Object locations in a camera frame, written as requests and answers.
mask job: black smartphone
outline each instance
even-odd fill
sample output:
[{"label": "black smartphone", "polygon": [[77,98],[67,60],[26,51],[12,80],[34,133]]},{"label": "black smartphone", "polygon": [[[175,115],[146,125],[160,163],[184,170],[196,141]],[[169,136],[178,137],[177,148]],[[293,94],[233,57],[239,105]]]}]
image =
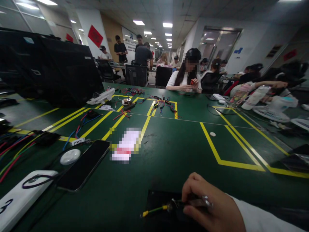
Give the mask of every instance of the black smartphone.
[{"label": "black smartphone", "polygon": [[59,179],[57,187],[70,192],[81,189],[108,151],[108,141],[95,141]]}]

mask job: green workbench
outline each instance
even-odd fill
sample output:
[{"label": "green workbench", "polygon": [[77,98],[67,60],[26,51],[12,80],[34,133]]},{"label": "green workbench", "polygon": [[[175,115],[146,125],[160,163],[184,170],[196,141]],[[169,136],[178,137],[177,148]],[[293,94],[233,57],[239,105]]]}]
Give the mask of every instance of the green workbench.
[{"label": "green workbench", "polygon": [[[104,83],[105,88],[108,86],[128,87]],[[175,118],[168,107],[163,109],[162,115],[160,109],[151,111],[153,100],[137,104],[131,110],[130,120],[118,117],[113,121],[120,114],[120,102],[116,106],[118,112],[109,112],[94,109],[97,105],[54,109],[44,100],[25,100],[17,94],[10,96],[18,99],[19,104],[0,112],[5,115],[4,119],[22,129],[20,134],[49,127],[49,131],[62,137],[48,149],[34,146],[24,153],[21,162],[0,184],[0,197],[62,151],[88,108],[103,116],[85,125],[80,136],[87,135],[92,140],[104,138],[115,145],[127,128],[142,131],[138,152],[128,164],[111,161],[110,151],[79,192],[68,193],[52,186],[13,231],[26,231],[46,209],[49,210],[32,231],[140,231],[143,220],[139,215],[145,210],[148,190],[181,192],[192,172],[252,204],[308,209],[309,175],[288,171],[279,162],[290,149],[273,134],[260,131],[259,126],[243,113],[224,109],[217,101],[210,101],[202,94],[188,96],[181,92],[145,88],[145,97],[149,97],[148,94],[170,97],[170,101],[176,102],[178,116],[182,118]],[[119,91],[115,95],[124,96]],[[112,107],[118,97],[123,98],[114,96]],[[224,114],[219,115],[207,105],[219,107],[217,110]],[[7,154],[0,168],[13,155]],[[54,170],[60,172],[64,167],[57,163]]]}]

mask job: water bottle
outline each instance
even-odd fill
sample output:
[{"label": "water bottle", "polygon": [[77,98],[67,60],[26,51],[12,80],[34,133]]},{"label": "water bottle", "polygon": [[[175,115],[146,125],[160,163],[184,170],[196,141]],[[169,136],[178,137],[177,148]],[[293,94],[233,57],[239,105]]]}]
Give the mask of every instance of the water bottle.
[{"label": "water bottle", "polygon": [[235,93],[228,103],[228,107],[235,108],[247,97],[252,90],[252,86],[248,83],[242,84],[239,90]]},{"label": "water bottle", "polygon": [[251,110],[271,89],[268,85],[260,86],[241,106],[244,110]]}]

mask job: white bottle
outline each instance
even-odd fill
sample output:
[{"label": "white bottle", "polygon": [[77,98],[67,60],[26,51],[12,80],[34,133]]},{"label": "white bottle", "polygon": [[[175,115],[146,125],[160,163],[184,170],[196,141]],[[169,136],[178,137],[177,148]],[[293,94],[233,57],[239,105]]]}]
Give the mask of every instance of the white bottle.
[{"label": "white bottle", "polygon": [[271,89],[270,86],[262,85],[253,94],[250,95],[248,100],[241,106],[244,110],[251,110]]}]

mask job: black office chair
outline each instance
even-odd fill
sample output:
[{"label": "black office chair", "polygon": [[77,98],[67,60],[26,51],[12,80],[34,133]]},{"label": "black office chair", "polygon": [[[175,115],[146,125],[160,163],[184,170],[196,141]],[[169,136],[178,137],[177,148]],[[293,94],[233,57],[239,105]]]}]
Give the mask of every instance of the black office chair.
[{"label": "black office chair", "polygon": [[146,87],[147,67],[126,64],[126,84]]},{"label": "black office chair", "polygon": [[171,75],[172,75],[172,68],[167,67],[157,67],[156,76],[155,76],[155,85],[166,87]]},{"label": "black office chair", "polygon": [[116,71],[115,74],[107,60],[97,59],[97,62],[98,62],[98,70],[100,71],[100,75],[104,82],[105,80],[110,80],[114,83],[115,80],[121,78],[121,76],[117,75],[119,71]]},{"label": "black office chair", "polygon": [[213,94],[218,92],[218,81],[222,77],[220,73],[206,73],[201,79],[202,93]]}]

